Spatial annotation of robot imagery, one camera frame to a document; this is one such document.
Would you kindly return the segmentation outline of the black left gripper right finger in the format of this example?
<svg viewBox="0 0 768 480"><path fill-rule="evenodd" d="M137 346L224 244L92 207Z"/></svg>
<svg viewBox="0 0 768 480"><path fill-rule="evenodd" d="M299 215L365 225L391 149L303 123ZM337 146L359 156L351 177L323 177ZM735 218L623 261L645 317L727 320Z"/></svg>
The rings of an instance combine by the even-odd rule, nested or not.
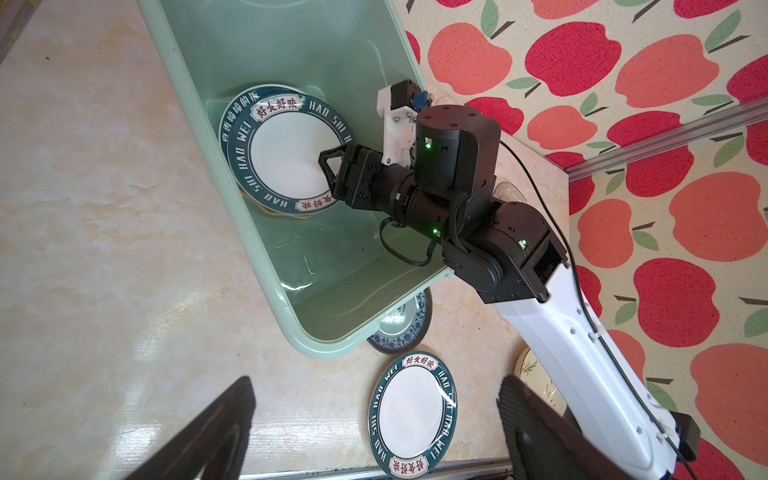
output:
<svg viewBox="0 0 768 480"><path fill-rule="evenodd" d="M629 477L519 378L503 379L497 407L515 479Z"/></svg>

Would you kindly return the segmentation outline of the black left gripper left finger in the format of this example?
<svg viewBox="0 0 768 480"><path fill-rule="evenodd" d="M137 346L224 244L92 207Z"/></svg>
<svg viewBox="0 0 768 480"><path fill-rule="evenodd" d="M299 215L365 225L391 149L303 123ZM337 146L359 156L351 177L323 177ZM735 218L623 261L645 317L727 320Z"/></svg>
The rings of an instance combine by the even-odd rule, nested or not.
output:
<svg viewBox="0 0 768 480"><path fill-rule="evenodd" d="M238 378L130 479L237 479L242 471L256 398Z"/></svg>

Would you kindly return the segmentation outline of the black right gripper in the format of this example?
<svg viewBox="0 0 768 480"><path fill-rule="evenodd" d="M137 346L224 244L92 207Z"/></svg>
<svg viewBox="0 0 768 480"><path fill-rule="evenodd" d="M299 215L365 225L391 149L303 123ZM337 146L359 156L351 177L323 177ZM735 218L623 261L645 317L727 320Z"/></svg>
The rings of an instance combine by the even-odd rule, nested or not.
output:
<svg viewBox="0 0 768 480"><path fill-rule="evenodd" d="M405 216L415 192L415 170L382 163L382 153L357 143L321 151L318 164L331 196L356 210Z"/></svg>

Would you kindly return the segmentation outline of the cream plate with grass motif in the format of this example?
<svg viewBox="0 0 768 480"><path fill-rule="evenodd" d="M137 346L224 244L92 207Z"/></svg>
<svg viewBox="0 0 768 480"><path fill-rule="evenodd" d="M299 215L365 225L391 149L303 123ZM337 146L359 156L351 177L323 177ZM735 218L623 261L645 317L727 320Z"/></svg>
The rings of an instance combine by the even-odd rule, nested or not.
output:
<svg viewBox="0 0 768 480"><path fill-rule="evenodd" d="M518 357L514 374L560 416L567 410L567 403L559 389L533 351L526 346Z"/></svg>

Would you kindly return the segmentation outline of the dark green lettered rim plate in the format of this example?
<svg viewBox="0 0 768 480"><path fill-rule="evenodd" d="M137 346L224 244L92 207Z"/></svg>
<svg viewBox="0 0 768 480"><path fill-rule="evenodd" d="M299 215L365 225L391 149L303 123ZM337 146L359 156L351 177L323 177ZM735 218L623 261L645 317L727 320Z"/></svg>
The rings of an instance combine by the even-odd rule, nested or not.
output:
<svg viewBox="0 0 768 480"><path fill-rule="evenodd" d="M399 356L378 378L367 411L378 466L396 479L431 473L449 449L458 413L456 384L438 356L425 351Z"/></svg>

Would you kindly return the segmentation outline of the blue green patterned plate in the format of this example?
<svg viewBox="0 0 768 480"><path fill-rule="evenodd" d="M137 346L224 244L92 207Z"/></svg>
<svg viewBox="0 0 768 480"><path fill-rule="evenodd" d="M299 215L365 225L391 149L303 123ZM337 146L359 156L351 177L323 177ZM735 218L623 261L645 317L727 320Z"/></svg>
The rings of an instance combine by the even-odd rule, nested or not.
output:
<svg viewBox="0 0 768 480"><path fill-rule="evenodd" d="M432 315L432 293L427 288L384 317L379 329L367 342L386 355L399 355L413 350L425 338Z"/></svg>

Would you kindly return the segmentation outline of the green red rimmed white plate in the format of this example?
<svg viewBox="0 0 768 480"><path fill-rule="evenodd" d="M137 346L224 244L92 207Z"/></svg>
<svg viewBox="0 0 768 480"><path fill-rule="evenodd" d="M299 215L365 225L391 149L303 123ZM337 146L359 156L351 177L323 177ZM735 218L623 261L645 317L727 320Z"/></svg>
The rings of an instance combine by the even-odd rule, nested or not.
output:
<svg viewBox="0 0 768 480"><path fill-rule="evenodd" d="M218 136L223 151L233 135L236 120L242 115L252 117L256 122L287 111L299 111L307 94L282 84L260 84L237 94L222 114Z"/></svg>

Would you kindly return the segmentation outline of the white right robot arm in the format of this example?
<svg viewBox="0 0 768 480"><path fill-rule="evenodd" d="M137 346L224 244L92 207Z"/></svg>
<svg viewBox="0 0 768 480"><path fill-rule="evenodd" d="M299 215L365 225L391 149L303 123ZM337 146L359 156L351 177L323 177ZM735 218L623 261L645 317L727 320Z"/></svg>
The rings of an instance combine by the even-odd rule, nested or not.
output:
<svg viewBox="0 0 768 480"><path fill-rule="evenodd" d="M586 439L634 479L667 479L697 459L700 431L664 408L588 305L546 207L496 199L499 124L461 105L421 110L410 166L357 143L322 151L332 196L428 237L444 263L522 336Z"/></svg>

